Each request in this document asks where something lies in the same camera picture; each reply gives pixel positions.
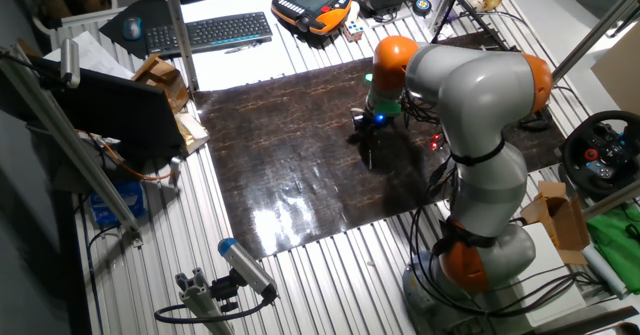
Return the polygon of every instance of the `cardboard box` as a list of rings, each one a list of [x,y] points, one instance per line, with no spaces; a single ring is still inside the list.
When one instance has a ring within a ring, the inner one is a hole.
[[[544,225],[565,264],[586,265],[582,249],[589,245],[589,232],[580,198],[568,200],[564,183],[540,181],[538,191],[536,198],[522,209],[521,216],[528,224]]]
[[[620,110],[640,115],[638,57],[640,26],[633,26],[593,65],[591,70]]]
[[[189,100],[189,93],[180,71],[158,56],[149,56],[131,80],[163,89],[171,111],[177,114]]]

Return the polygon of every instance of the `table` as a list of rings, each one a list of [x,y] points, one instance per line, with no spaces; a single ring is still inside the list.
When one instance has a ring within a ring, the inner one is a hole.
[[[505,0],[499,9],[522,16],[511,0]],[[117,11],[106,11],[65,19],[51,39],[52,46],[57,48],[63,38],[89,31],[117,61],[135,70],[143,61],[129,56],[98,32],[115,14]],[[415,18],[405,15],[400,14],[393,23],[367,29],[364,41],[358,44],[339,38],[321,49],[299,43],[277,27],[273,41],[285,47],[290,60],[282,73],[289,75],[369,57],[380,39],[388,35],[402,34],[426,42]],[[524,25],[503,17],[492,20],[509,44],[518,44],[555,66],[555,59],[549,58]],[[447,31],[460,35],[474,32],[475,28],[464,20],[455,22]],[[180,61],[175,65],[182,69]],[[566,81],[560,85],[571,87]],[[553,91],[549,108],[565,136],[589,113],[578,96],[564,90]],[[188,104],[188,110],[197,115],[193,103]],[[153,166],[149,170],[167,171]],[[181,170],[179,191],[168,181],[145,183],[150,216],[140,222],[145,243],[141,248],[130,246],[126,233],[119,230],[113,232],[117,237],[101,238],[89,252],[85,251],[84,245],[99,228],[87,216],[76,214],[94,333],[99,334],[102,327],[105,334],[206,334],[199,325],[173,327],[153,319],[154,310],[179,303],[175,274],[188,273],[198,266],[212,279],[225,276],[229,270],[216,251],[218,242],[232,233],[208,149],[187,158]],[[523,204],[537,194],[537,181],[558,179],[555,169],[531,173]],[[428,213],[431,222],[440,219],[447,214],[446,204],[430,206]],[[409,260],[404,236],[409,225],[409,215],[405,213],[262,259],[260,264],[278,283],[281,299],[273,307],[232,321],[236,333],[414,333],[401,285]],[[440,235],[438,229],[425,222],[420,224],[420,230],[429,246]],[[89,271],[89,258],[95,268],[93,274]],[[580,289],[583,295],[592,295],[596,290]],[[246,288],[240,290],[238,301],[242,310],[258,303]]]

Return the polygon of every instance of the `cable clamp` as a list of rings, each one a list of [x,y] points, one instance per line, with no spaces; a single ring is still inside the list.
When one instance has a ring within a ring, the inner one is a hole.
[[[465,155],[465,156],[459,156],[454,154],[453,152],[451,153],[451,158],[457,162],[458,164],[462,164],[462,165],[466,165],[466,166],[474,166],[476,164],[480,164],[482,162],[485,162],[489,159],[492,159],[494,156],[498,155],[500,153],[500,151],[502,151],[502,149],[504,148],[504,136],[500,136],[500,144],[498,144],[498,146],[493,149],[490,153],[486,154],[486,155],[482,155],[482,156],[478,156],[475,158],[472,158],[469,155]]]

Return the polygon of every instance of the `orange joint cover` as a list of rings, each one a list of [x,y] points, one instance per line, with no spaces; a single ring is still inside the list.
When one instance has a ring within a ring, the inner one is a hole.
[[[553,88],[553,77],[547,62],[529,54],[521,54],[531,67],[534,85],[534,100],[532,113],[542,110],[544,104],[549,100],[551,88]]]
[[[449,280],[461,289],[478,293],[490,290],[478,249],[458,241],[449,252],[441,256],[442,270]]]
[[[378,90],[404,87],[409,60],[418,51],[418,44],[404,36],[389,36],[378,44],[373,55],[373,85]]]

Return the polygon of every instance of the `metal rod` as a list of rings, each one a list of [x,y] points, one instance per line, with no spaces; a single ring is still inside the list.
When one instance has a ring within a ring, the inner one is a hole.
[[[196,68],[193,65],[193,56],[191,53],[191,44],[189,43],[189,35],[187,33],[187,26],[185,25],[184,18],[182,17],[182,10],[180,10],[180,0],[168,0],[168,2],[171,21],[173,22],[173,28],[176,31],[180,54],[182,56],[182,61],[184,62],[184,69],[187,72],[187,86],[189,87],[189,92],[197,91],[198,79],[196,78]]]
[[[433,34],[433,39],[431,39],[432,44],[436,44],[438,42],[438,35],[440,35],[440,31],[442,31],[454,4],[455,0],[440,0],[440,2],[438,2],[438,6],[436,6],[436,10],[434,12],[433,21],[429,26],[429,30],[431,30],[431,33]]]
[[[24,62],[29,62],[26,55],[17,47],[11,49],[11,55]],[[109,209],[113,211],[120,224],[132,234],[138,234],[140,227],[136,218],[109,178],[87,154],[80,139],[78,139],[73,125],[71,125],[51,92],[41,89],[38,78],[33,72],[14,61],[1,59],[0,71],[5,73],[56,142],[60,144],[60,147],[89,181],[89,184],[102,197]]]
[[[478,25],[480,25],[482,30],[486,31],[487,33],[489,33],[489,35],[491,35],[491,37],[493,37],[493,39],[498,43],[500,50],[509,51],[509,47],[507,46],[507,44],[505,44],[504,41],[502,41],[502,39],[500,38],[500,36],[495,30],[490,28],[489,25],[487,25],[487,23],[485,23],[484,20],[482,20],[482,18],[478,16],[476,9],[474,9],[471,5],[469,5],[469,3],[467,3],[466,0],[456,0],[456,1],[460,4],[460,6],[462,6],[469,13],[469,15],[471,15],[473,20],[475,20],[478,23]]]
[[[607,14],[600,20],[596,26],[591,29],[587,36],[582,39],[578,46],[571,51],[569,55],[558,65],[553,71],[553,83],[557,83],[562,79],[569,70],[586,54],[593,45],[600,40],[614,22],[618,21],[622,14],[629,9],[636,0],[618,0],[613,7],[607,12]]]
[[[640,196],[640,180],[632,182],[631,184],[593,204],[588,209],[585,209],[583,212],[584,218],[585,220],[589,220],[596,215],[605,213],[623,202],[634,199],[638,196]]]

